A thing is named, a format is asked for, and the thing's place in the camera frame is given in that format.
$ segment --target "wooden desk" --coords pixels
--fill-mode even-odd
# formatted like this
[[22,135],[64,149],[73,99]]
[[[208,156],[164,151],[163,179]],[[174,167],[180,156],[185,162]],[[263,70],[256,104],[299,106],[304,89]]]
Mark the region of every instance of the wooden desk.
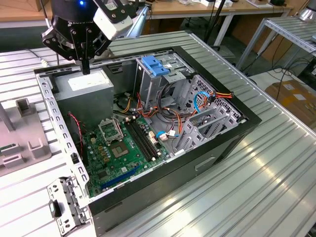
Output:
[[[47,15],[52,17],[51,6],[48,3],[45,6]],[[274,6],[270,8],[257,8],[246,0],[240,0],[233,3],[232,7],[224,7],[221,16],[226,16],[222,28],[218,34],[215,45],[220,45],[222,39],[235,15],[247,15],[247,14],[265,14],[265,13],[283,13],[282,16],[287,16],[292,8]],[[212,7],[206,7],[200,3],[193,5],[183,5],[177,0],[172,2],[157,1],[153,3],[152,19],[167,19],[167,18],[185,18],[185,17],[198,17],[198,16],[210,16]],[[0,28],[13,28],[13,27],[29,27],[29,26],[45,26],[43,11],[32,12],[21,10],[17,8],[11,8],[6,6],[0,6]]]

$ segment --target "motherboard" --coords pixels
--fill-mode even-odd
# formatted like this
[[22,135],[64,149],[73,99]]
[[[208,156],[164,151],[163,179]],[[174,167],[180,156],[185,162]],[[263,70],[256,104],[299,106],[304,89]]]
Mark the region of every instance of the motherboard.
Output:
[[168,152],[154,136],[143,117],[121,122],[109,119],[83,135],[90,197],[167,160]]

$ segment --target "slotted metal surface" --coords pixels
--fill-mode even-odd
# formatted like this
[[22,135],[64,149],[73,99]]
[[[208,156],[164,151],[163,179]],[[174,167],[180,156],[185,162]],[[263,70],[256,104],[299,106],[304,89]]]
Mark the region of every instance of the slotted metal surface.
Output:
[[267,19],[265,25],[309,53],[316,50],[316,43],[312,41],[312,36],[316,34],[316,23],[289,16]]
[[[316,136],[241,73],[185,32],[113,42],[115,55],[181,45],[250,107],[262,123],[230,157],[108,232],[122,236],[304,236],[316,221]],[[55,54],[35,50],[50,65]],[[3,236],[58,236],[45,187],[69,175],[26,51],[0,54],[0,102],[8,108],[28,97],[36,107],[54,156],[0,178]],[[94,236],[93,225],[74,236]]]

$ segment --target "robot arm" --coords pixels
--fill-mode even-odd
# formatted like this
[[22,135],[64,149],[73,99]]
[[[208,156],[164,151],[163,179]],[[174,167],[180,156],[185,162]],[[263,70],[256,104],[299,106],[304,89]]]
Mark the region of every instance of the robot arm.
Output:
[[316,0],[310,0],[308,5],[299,13],[302,21],[314,22],[316,20]]
[[42,42],[80,64],[86,75],[90,74],[89,63],[94,56],[100,56],[113,40],[132,28],[138,0],[125,5],[120,0],[52,0],[51,5],[52,26],[42,34]]

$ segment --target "blue pcie slot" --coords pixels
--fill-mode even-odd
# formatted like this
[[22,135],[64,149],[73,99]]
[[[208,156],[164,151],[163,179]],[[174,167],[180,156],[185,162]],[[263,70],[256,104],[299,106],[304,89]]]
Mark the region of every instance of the blue pcie slot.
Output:
[[122,181],[123,179],[125,179],[127,177],[130,177],[130,176],[134,175],[139,167],[140,167],[140,165],[135,167],[135,168],[133,168],[132,170],[128,171],[127,173],[122,174],[119,177],[116,177],[115,179],[112,179],[112,180],[106,182],[105,184],[102,184],[101,185],[101,189],[105,189],[105,188],[107,188],[109,186],[112,186],[115,183],[118,183],[118,182]]

